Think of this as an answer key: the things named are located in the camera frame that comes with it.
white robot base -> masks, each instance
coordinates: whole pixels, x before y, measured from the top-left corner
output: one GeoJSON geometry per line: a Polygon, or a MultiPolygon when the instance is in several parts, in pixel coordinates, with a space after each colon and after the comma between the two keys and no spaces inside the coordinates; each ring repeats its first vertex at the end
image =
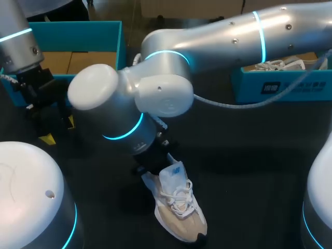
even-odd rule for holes
{"type": "Polygon", "coordinates": [[[310,169],[301,237],[306,249],[332,248],[332,135],[310,169]]]}
{"type": "Polygon", "coordinates": [[[0,143],[0,249],[82,249],[77,206],[57,163],[25,143],[0,143]]]}

shoe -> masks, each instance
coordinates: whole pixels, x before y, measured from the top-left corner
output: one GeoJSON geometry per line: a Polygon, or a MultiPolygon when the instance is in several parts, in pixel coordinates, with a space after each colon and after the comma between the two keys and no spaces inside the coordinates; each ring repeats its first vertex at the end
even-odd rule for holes
{"type": "Polygon", "coordinates": [[[205,241],[208,226],[193,195],[192,182],[182,162],[169,157],[173,164],[160,171],[159,176],[150,172],[142,175],[156,201],[155,216],[178,240],[186,243],[205,241]]]}
{"type": "MultiPolygon", "coordinates": [[[[317,60],[301,60],[296,56],[289,57],[285,61],[267,61],[255,65],[255,69],[251,71],[297,71],[309,69],[317,60]]],[[[327,69],[327,58],[320,65],[318,70],[327,69]]]]}

black table surface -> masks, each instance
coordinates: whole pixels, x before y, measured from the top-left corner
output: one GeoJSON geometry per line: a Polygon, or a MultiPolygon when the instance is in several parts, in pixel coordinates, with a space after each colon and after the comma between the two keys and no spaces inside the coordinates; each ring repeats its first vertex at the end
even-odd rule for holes
{"type": "MultiPolygon", "coordinates": [[[[232,102],[228,75],[196,76],[195,93],[232,102]]],[[[302,248],[302,198],[329,134],[331,108],[302,102],[229,110],[195,101],[184,115],[165,119],[208,223],[205,248],[302,248]]],[[[84,222],[86,249],[185,247],[155,219],[150,192],[130,173],[130,156],[106,140],[85,145],[63,137],[46,146],[1,84],[0,110],[0,141],[34,144],[59,164],[84,222]]]]}

blue led ring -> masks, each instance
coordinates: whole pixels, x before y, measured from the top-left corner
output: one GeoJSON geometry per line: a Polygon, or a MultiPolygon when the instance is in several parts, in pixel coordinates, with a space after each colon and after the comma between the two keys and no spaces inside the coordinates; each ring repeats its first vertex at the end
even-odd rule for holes
{"type": "Polygon", "coordinates": [[[313,240],[316,242],[316,244],[317,244],[321,249],[324,249],[324,248],[318,243],[318,241],[315,239],[315,237],[312,235],[312,233],[311,233],[310,230],[309,230],[309,227],[308,227],[308,225],[307,225],[306,218],[305,218],[305,204],[303,204],[303,206],[302,206],[302,214],[303,214],[303,220],[305,221],[305,225],[306,225],[306,227],[307,227],[307,230],[308,230],[310,236],[313,238],[313,240]]]}
{"type": "Polygon", "coordinates": [[[75,222],[74,222],[73,230],[72,230],[72,233],[69,236],[67,242],[64,244],[64,246],[61,249],[65,249],[68,246],[69,242],[71,241],[71,239],[72,239],[72,237],[74,235],[74,231],[75,231],[75,228],[76,228],[76,222],[77,222],[77,208],[76,208],[76,204],[75,203],[74,203],[74,205],[75,205],[75,222]]]}
{"type": "Polygon", "coordinates": [[[107,137],[107,136],[104,136],[104,135],[103,135],[103,137],[106,138],[106,139],[109,139],[109,140],[119,140],[119,139],[123,139],[123,138],[125,138],[126,136],[129,136],[131,133],[133,133],[133,132],[138,128],[138,126],[140,125],[140,123],[142,122],[142,120],[143,120],[143,113],[141,114],[141,117],[140,117],[139,121],[137,122],[137,124],[134,126],[134,128],[131,129],[131,130],[130,130],[129,132],[127,132],[126,134],[124,134],[124,135],[122,135],[122,136],[117,136],[117,137],[107,137]]]}
{"type": "Polygon", "coordinates": [[[32,29],[26,29],[26,30],[22,30],[22,31],[17,32],[17,33],[12,34],[12,35],[7,35],[7,36],[5,36],[5,37],[3,37],[3,38],[0,39],[0,43],[4,42],[6,40],[12,39],[14,37],[17,37],[19,35],[23,35],[25,33],[31,32],[31,31],[32,31],[32,29]]]}
{"type": "Polygon", "coordinates": [[[253,14],[256,18],[256,22],[258,24],[259,29],[259,36],[260,36],[260,43],[261,43],[261,63],[264,63],[266,61],[266,47],[265,47],[265,38],[264,38],[264,32],[263,27],[260,21],[260,18],[257,14],[257,12],[253,11],[253,14]]]}
{"type": "Polygon", "coordinates": [[[179,56],[183,57],[186,60],[186,62],[188,63],[188,65],[190,65],[189,64],[189,60],[183,54],[181,54],[179,52],[176,52],[176,51],[172,51],[172,50],[160,50],[160,51],[157,51],[157,52],[154,52],[154,53],[150,54],[145,59],[147,60],[147,59],[151,58],[152,56],[155,56],[156,54],[159,54],[159,53],[174,53],[174,54],[178,54],[179,56]]]}

white shoelace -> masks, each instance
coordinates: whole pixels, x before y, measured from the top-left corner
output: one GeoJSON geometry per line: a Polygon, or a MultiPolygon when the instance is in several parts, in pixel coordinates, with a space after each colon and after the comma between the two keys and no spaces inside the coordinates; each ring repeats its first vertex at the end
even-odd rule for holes
{"type": "Polygon", "coordinates": [[[196,209],[193,205],[192,182],[189,179],[187,180],[187,186],[187,188],[177,187],[172,195],[160,192],[162,196],[168,198],[168,205],[171,206],[171,210],[179,218],[185,218],[196,209]]]}
{"type": "Polygon", "coordinates": [[[285,62],[282,60],[267,61],[264,63],[259,63],[255,65],[256,71],[275,71],[275,70],[285,70],[283,67],[285,62]]]}

